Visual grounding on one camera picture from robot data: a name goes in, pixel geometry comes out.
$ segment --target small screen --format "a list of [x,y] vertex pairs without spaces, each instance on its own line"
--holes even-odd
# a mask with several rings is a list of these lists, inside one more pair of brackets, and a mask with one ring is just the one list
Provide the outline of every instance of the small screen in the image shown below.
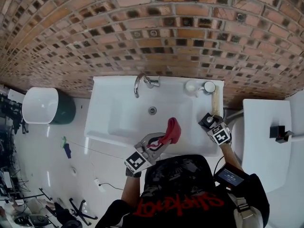
[[218,176],[235,187],[244,180],[236,174],[233,174],[232,172],[228,171],[227,169],[224,169]]

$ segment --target faucet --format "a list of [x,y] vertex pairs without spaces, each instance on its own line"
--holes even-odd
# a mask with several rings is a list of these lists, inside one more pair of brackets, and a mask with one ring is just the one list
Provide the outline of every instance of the faucet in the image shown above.
[[146,74],[144,73],[140,73],[136,80],[135,80],[135,84],[134,84],[134,94],[135,97],[138,98],[139,94],[138,94],[138,86],[139,86],[139,82],[141,80],[141,78],[143,77],[143,81],[146,83],[146,85],[148,86],[149,89],[152,89],[154,86],[159,87],[160,86],[160,81],[158,80],[152,80],[150,79]]

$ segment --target brick wall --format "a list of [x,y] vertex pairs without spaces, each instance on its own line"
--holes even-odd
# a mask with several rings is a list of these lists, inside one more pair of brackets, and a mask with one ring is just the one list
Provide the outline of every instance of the brick wall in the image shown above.
[[304,0],[0,0],[0,81],[89,97],[93,76],[225,80],[224,100],[304,87]]

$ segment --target sink basin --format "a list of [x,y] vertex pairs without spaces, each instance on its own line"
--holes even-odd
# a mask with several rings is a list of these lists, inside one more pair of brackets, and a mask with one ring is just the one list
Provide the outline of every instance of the sink basin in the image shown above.
[[[149,89],[141,80],[139,98],[133,88],[136,76],[94,77],[94,88],[85,125],[85,136],[106,143],[133,148],[149,133],[165,132],[168,119],[175,117],[181,127],[177,144],[166,153],[218,156],[219,147],[198,125],[211,113],[211,95],[199,91],[188,96],[184,85],[188,78],[160,77],[160,87]],[[191,79],[202,85],[207,80]],[[223,81],[212,80],[218,87],[219,108],[223,109]]]

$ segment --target white wall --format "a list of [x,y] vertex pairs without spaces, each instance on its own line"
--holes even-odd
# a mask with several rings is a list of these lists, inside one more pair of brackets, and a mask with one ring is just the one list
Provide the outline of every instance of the white wall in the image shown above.
[[[304,90],[286,100],[290,101],[292,132],[303,134]],[[268,193],[267,197],[271,224],[277,228],[304,227],[304,141],[292,143],[286,183]]]

